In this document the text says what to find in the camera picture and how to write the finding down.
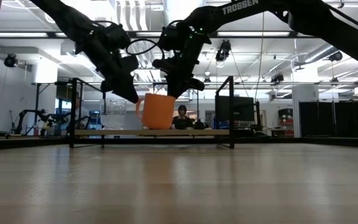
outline ceiling light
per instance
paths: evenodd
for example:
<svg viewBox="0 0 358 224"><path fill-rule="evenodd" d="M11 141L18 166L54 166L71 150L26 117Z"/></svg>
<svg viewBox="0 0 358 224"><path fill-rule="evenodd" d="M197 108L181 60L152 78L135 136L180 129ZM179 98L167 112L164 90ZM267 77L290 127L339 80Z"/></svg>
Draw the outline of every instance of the ceiling light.
<svg viewBox="0 0 358 224"><path fill-rule="evenodd" d="M0 37L48 37L45 32L0 32Z"/></svg>
<svg viewBox="0 0 358 224"><path fill-rule="evenodd" d="M138 37L160 37L161 32L137 32Z"/></svg>
<svg viewBox="0 0 358 224"><path fill-rule="evenodd" d="M231 32L231 31L221 31L218 32L218 37L274 37L274 36L288 36L289 32Z"/></svg>
<svg viewBox="0 0 358 224"><path fill-rule="evenodd" d="M153 83L142 83L142 82L139 82L139 83L134 83L134 85L153 85Z"/></svg>
<svg viewBox="0 0 358 224"><path fill-rule="evenodd" d="M57 37L67 37L65 33L56 33Z"/></svg>

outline wooden tabletop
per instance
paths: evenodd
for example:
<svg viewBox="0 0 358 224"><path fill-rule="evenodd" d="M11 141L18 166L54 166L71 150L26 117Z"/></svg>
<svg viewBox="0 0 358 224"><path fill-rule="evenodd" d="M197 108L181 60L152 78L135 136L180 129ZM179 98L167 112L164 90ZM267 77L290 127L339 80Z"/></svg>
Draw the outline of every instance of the wooden tabletop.
<svg viewBox="0 0 358 224"><path fill-rule="evenodd" d="M76 130L76 136L138 135L138 136L214 136L228 135L229 130Z"/></svg>

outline orange mug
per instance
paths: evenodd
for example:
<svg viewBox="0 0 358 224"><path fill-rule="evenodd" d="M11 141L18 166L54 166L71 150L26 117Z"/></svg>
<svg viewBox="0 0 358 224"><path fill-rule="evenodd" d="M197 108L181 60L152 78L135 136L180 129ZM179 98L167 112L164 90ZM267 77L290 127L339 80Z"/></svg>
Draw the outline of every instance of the orange mug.
<svg viewBox="0 0 358 224"><path fill-rule="evenodd" d="M140 115L140 104L144 100L143 115ZM172 126L175 98L146 93L144 99L136 103L136 114L144 126L149 129L170 129Z"/></svg>

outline black shirt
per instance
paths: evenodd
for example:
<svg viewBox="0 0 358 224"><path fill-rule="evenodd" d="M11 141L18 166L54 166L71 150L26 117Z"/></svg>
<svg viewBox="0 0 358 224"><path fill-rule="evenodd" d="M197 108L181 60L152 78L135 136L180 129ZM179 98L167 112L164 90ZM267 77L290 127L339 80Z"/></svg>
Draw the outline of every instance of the black shirt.
<svg viewBox="0 0 358 224"><path fill-rule="evenodd" d="M181 119L179 118L179 116L176 116L173 118L172 124L175 125L175 129L180 129L180 130L193 127L193 122L189 117L186 117L185 119Z"/></svg>

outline white wall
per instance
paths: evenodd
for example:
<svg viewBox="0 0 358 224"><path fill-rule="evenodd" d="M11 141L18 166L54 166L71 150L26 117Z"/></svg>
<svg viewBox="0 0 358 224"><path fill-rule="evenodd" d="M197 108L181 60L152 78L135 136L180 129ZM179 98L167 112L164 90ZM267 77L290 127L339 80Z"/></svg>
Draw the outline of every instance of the white wall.
<svg viewBox="0 0 358 224"><path fill-rule="evenodd" d="M32 74L27 72L24 80L24 70L21 68L6 68L4 62L0 60L0 131L11 130L12 110L13 120L24 109L35 108L35 90L31 85ZM23 127L32 125L34 116L25 118Z"/></svg>

